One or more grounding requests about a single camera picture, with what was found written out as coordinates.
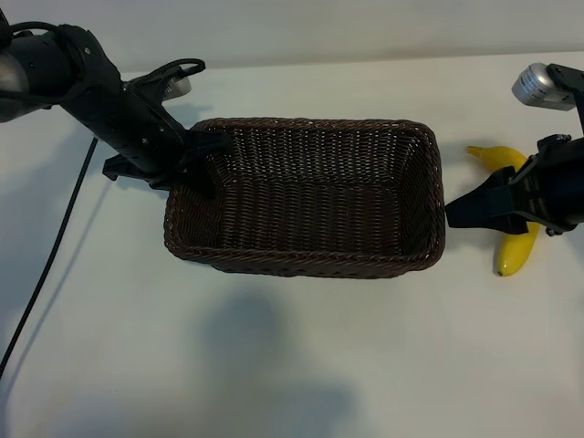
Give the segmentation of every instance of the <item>white wall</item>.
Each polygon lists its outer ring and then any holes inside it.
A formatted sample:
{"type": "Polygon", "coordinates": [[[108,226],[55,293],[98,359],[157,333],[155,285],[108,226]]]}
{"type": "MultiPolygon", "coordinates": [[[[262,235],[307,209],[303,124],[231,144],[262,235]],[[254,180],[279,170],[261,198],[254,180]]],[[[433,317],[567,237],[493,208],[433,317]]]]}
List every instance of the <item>white wall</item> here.
{"type": "Polygon", "coordinates": [[[124,71],[584,50],[581,0],[2,0],[92,30],[124,71]]]}

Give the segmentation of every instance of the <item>wicker basket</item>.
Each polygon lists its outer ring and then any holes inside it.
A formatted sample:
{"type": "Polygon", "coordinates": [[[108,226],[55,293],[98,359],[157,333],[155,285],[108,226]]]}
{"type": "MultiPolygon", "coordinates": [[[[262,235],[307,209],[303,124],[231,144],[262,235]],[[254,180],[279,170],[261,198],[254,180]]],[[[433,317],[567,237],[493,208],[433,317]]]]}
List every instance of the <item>wicker basket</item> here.
{"type": "Polygon", "coordinates": [[[207,168],[217,195],[175,185],[168,249],[226,272],[393,277],[444,248],[440,155],[431,130],[398,120],[215,119],[230,155],[207,168]]]}

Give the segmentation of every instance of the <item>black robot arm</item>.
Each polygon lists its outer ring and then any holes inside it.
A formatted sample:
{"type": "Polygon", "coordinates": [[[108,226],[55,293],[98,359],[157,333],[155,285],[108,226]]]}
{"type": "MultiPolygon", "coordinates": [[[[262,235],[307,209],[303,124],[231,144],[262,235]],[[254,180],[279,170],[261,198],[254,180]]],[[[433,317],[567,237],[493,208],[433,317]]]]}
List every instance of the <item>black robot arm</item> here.
{"type": "Polygon", "coordinates": [[[203,160],[223,151],[228,139],[186,130],[162,106],[190,90],[188,77],[205,68],[200,59],[180,59],[124,82],[98,40],[80,27],[9,26],[1,16],[0,29],[0,121],[60,105],[119,154],[103,168],[112,180],[128,176],[166,190],[184,183],[213,195],[203,160]]]}
{"type": "MultiPolygon", "coordinates": [[[[533,64],[513,92],[529,106],[576,107],[584,130],[584,72],[533,64]]],[[[548,235],[561,235],[584,222],[584,139],[556,134],[539,141],[537,148],[518,172],[513,167],[494,172],[477,189],[449,203],[448,224],[518,235],[527,232],[527,222],[539,222],[548,235]]]]}

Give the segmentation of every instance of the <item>white table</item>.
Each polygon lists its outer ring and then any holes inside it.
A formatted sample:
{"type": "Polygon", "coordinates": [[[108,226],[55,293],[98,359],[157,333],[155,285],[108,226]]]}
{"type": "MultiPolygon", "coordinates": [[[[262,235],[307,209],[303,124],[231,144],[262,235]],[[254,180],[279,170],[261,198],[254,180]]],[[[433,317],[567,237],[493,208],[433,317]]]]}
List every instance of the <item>white table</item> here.
{"type": "MultiPolygon", "coordinates": [[[[212,117],[411,119],[436,133],[446,202],[486,177],[464,146],[530,153],[581,135],[522,106],[532,62],[584,53],[209,70],[169,105],[212,117]]],[[[2,351],[45,263],[90,134],[60,109],[0,127],[2,351]]],[[[163,246],[165,194],[100,174],[0,382],[5,437],[580,437],[584,231],[543,234],[493,274],[499,234],[447,230],[433,268],[391,280],[228,275],[163,246]]]]}

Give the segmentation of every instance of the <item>white surface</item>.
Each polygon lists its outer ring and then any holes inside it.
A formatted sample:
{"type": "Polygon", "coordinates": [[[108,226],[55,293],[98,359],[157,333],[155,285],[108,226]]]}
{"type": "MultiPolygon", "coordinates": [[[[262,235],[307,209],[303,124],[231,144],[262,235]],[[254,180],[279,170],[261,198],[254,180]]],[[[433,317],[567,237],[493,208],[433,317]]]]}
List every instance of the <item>white surface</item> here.
{"type": "MultiPolygon", "coordinates": [[[[173,103],[211,117],[427,123],[446,201],[486,177],[469,144],[530,153],[580,135],[575,112],[522,106],[535,61],[584,53],[209,70],[173,103]]],[[[2,126],[4,349],[57,232],[90,136],[58,109],[2,126]]],[[[228,275],[163,246],[164,198],[99,174],[0,382],[0,436],[581,437],[584,232],[492,272],[499,235],[447,230],[433,268],[391,280],[228,275]]]]}
{"type": "Polygon", "coordinates": [[[3,0],[90,29],[122,71],[584,50],[579,0],[3,0]]]}

